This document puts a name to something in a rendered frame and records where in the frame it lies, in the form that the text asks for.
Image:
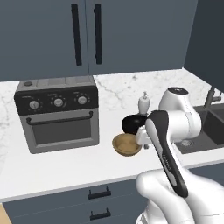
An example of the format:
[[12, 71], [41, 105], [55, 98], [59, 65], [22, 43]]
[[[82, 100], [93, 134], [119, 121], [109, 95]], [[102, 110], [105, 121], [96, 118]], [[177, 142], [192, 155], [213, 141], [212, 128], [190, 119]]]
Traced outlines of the white soap dispenser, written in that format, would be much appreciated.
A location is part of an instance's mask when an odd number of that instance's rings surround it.
[[138, 100], [138, 110], [142, 115], [146, 115], [148, 113], [150, 107], [150, 98], [146, 92], [143, 92], [143, 96], [141, 96]]

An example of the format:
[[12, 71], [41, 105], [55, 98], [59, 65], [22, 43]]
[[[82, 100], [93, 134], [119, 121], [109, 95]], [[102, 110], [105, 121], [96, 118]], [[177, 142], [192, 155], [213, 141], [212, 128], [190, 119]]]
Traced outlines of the dark grey tap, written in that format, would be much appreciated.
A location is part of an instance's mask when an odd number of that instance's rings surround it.
[[206, 101], [205, 101], [205, 104], [204, 104], [204, 108], [205, 109], [208, 109], [213, 102], [220, 102], [222, 97], [222, 93], [220, 93], [218, 96], [215, 96], [215, 87], [211, 87], [207, 93], [207, 96], [206, 96]]

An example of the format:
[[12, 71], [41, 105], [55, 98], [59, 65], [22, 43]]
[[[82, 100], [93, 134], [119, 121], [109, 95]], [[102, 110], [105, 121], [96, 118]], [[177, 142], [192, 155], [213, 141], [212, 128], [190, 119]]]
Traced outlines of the dark grey sink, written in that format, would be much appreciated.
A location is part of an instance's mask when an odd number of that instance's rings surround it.
[[180, 152], [188, 154], [224, 147], [224, 103], [214, 104], [209, 108], [197, 106], [195, 110], [202, 121], [201, 132], [193, 139], [176, 143]]

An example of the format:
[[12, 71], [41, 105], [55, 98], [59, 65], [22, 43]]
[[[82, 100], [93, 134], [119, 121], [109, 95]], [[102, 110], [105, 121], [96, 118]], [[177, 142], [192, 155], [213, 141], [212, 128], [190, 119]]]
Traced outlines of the grey-blue drawer front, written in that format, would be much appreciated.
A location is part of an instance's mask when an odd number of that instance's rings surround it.
[[[99, 199], [88, 199], [89, 190], [91, 193], [104, 192], [106, 187], [111, 191], [111, 195]], [[9, 216], [23, 214], [33, 214], [56, 208], [87, 204], [88, 202], [109, 201], [127, 196], [132, 204], [140, 204], [145, 208], [147, 199], [137, 192], [136, 181], [134, 179], [109, 183], [105, 185], [95, 185], [71, 191], [51, 193], [47, 195], [31, 197], [28, 199], [18, 199], [4, 202], [3, 206]]]
[[[99, 220], [90, 220], [94, 214], [105, 213], [106, 208], [111, 216]], [[87, 203], [81, 206], [69, 206], [52, 211], [16, 216], [12, 224], [135, 224], [137, 216], [144, 208], [129, 200], [111, 200]]]

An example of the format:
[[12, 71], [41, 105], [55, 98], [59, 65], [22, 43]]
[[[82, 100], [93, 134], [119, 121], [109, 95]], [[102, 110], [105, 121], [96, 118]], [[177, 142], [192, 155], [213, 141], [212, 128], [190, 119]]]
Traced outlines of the tan wooden bowl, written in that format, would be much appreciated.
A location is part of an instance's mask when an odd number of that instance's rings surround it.
[[142, 148], [142, 145], [137, 143], [137, 137], [129, 133], [115, 136], [112, 145], [117, 153], [125, 157], [136, 155]]

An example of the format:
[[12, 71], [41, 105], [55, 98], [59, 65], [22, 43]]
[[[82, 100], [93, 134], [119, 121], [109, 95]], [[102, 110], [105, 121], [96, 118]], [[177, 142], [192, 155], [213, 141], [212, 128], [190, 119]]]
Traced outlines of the black bowl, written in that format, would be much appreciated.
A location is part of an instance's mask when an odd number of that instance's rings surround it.
[[145, 115], [128, 115], [122, 119], [122, 130], [124, 133], [135, 135], [138, 129], [145, 125], [147, 117]]

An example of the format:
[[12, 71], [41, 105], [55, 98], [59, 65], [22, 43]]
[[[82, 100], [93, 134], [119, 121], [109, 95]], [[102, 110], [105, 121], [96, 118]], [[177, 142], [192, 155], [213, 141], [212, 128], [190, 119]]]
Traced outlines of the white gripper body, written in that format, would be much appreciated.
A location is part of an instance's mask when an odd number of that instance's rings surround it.
[[149, 138], [145, 127], [140, 127], [136, 133], [136, 142], [139, 145], [151, 144], [151, 139]]

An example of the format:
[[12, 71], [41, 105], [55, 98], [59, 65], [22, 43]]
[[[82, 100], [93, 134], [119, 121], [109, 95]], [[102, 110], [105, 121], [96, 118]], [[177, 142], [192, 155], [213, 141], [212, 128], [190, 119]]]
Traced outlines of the toaster oven glass door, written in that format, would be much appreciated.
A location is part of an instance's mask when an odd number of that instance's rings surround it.
[[[57, 122], [42, 125], [28, 125], [26, 118], [33, 122], [49, 121], [80, 116], [88, 116], [93, 111], [93, 117], [88, 120]], [[20, 121], [30, 153], [61, 151], [99, 143], [99, 112], [97, 108], [53, 112], [36, 115], [21, 115]]]

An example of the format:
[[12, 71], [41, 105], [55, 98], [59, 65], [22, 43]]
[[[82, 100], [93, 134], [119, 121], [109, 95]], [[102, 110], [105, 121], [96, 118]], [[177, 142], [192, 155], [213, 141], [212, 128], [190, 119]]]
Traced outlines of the grey toaster oven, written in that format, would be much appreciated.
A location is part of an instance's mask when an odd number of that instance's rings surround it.
[[[85, 96], [87, 102], [79, 104], [78, 98]], [[61, 107], [54, 100], [63, 100]], [[20, 116], [64, 112], [81, 109], [98, 109], [98, 88], [92, 76], [22, 80], [14, 94], [17, 113]], [[37, 101], [39, 107], [30, 108], [30, 102]]]

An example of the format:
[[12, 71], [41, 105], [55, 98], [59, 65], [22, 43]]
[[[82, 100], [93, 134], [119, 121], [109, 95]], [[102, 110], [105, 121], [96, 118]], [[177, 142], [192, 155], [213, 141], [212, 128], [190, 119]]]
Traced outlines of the grey-blue cabinet side panel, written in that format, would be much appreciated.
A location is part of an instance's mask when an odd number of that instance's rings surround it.
[[184, 68], [224, 93], [224, 0], [198, 0]]

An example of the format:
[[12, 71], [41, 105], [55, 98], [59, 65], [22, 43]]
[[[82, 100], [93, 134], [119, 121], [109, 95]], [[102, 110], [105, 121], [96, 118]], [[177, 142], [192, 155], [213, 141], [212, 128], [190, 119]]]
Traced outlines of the grey-blue wall cabinet door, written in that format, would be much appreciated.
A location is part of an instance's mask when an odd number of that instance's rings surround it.
[[[86, 0], [91, 74], [179, 69], [198, 0]], [[95, 59], [94, 7], [101, 5], [101, 56]]]
[[[71, 4], [78, 4], [82, 66]], [[0, 81], [88, 74], [84, 0], [0, 0]]]

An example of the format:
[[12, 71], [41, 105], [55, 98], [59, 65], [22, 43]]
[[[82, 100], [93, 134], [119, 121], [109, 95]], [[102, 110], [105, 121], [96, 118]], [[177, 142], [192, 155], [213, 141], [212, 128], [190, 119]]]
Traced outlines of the grey-blue base cabinet front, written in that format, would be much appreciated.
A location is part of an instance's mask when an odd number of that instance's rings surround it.
[[224, 163], [207, 164], [190, 168], [187, 183], [192, 186], [222, 185], [224, 187]]

